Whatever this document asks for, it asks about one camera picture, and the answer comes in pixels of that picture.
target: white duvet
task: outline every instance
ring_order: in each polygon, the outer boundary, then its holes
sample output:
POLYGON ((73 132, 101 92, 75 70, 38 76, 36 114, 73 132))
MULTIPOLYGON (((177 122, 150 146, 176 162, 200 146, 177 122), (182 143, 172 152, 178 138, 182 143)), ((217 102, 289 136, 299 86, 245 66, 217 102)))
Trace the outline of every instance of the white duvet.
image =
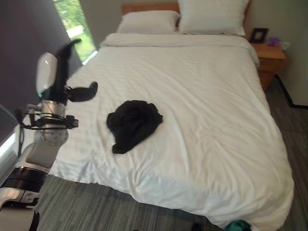
POLYGON ((285 221, 293 178, 243 38, 219 35, 111 34, 69 80, 99 83, 51 174, 99 183, 138 202, 182 209, 225 227, 243 219, 260 231, 285 221), (127 100, 154 103, 163 123, 126 154, 113 154, 107 115, 127 100))

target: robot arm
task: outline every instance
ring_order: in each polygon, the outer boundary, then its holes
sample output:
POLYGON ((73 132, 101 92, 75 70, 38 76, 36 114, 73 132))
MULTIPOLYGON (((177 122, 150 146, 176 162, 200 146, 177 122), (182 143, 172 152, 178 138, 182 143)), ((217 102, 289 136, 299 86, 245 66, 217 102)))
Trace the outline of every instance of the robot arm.
POLYGON ((66 87, 68 59, 77 39, 63 47, 56 56, 45 53, 38 61, 37 92, 41 106, 27 105, 31 125, 23 123, 24 113, 16 118, 25 129, 36 130, 34 141, 20 155, 13 171, 0 187, 0 231, 35 231, 39 213, 34 206, 39 191, 52 167, 60 147, 67 141, 67 129, 78 127, 78 120, 65 116, 67 100, 83 102, 92 99, 98 84, 89 88, 66 87))

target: teal object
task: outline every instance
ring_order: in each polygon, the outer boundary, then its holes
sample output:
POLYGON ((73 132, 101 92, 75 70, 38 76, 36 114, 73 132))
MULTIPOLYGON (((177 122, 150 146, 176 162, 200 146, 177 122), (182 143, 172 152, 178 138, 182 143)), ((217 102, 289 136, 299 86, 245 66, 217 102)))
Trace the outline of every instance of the teal object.
POLYGON ((237 220, 231 222, 224 231, 251 231, 251 225, 244 220, 237 220))

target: floor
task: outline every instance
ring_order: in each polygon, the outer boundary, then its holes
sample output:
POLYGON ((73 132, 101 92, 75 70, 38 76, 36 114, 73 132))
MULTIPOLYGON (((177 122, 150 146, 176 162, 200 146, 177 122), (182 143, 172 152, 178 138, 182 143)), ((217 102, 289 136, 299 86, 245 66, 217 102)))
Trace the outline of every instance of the floor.
MULTIPOLYGON (((266 91, 295 179, 290 215, 280 231, 308 230, 308 110, 290 108, 277 80, 266 91)), ((140 204, 130 195, 98 184, 81 184, 49 176, 37 207, 40 231, 220 231, 205 217, 177 209, 140 204)))

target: pillow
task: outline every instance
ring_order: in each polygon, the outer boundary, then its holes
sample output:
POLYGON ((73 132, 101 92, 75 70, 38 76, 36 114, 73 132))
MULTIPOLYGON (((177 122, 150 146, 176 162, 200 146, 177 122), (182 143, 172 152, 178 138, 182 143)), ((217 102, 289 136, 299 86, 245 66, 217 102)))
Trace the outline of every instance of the pillow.
POLYGON ((245 35, 244 12, 249 0, 179 0, 181 33, 245 35))
POLYGON ((123 16, 117 33, 173 34, 180 15, 175 11, 141 11, 123 16))

